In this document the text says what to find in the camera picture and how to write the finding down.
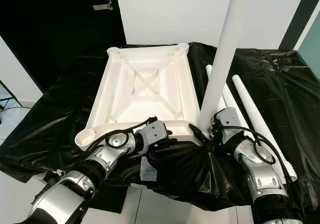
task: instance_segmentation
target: black plastic sheet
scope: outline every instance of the black plastic sheet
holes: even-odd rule
[[[216,48],[190,43],[188,60],[201,105]],[[26,182],[48,170],[69,169],[82,152],[74,143],[84,129],[106,66],[105,51],[87,51],[36,103],[0,147],[0,170]],[[307,213],[319,212],[320,83],[295,51],[239,49],[228,86],[245,114],[231,77],[238,74],[256,103],[286,159],[298,175],[295,182]],[[106,183],[144,184],[172,199],[206,210],[251,204],[241,166],[213,146],[169,141],[153,147],[148,160],[157,182],[140,180],[139,155],[123,156]]]

